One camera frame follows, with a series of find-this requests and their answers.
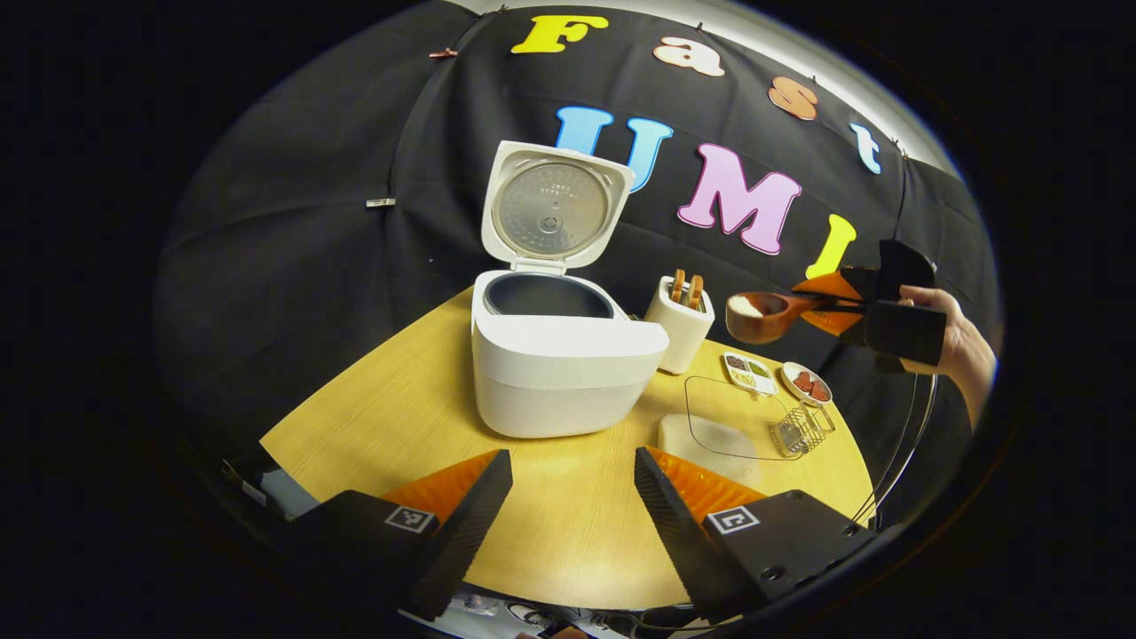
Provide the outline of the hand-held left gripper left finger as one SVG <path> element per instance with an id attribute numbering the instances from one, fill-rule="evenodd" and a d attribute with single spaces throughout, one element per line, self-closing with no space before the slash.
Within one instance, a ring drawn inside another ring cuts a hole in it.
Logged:
<path id="1" fill-rule="evenodd" d="M 293 522 L 293 557 L 344 608 L 385 622 L 437 619 L 513 486 L 493 449 L 373 496 L 341 491 Z"/>

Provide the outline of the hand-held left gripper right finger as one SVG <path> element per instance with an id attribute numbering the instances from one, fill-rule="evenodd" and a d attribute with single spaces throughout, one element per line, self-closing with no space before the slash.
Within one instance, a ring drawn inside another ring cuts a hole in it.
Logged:
<path id="1" fill-rule="evenodd" d="M 876 541 L 799 489 L 759 493 L 654 446 L 634 483 L 698 614 L 722 622 L 785 599 Z"/>

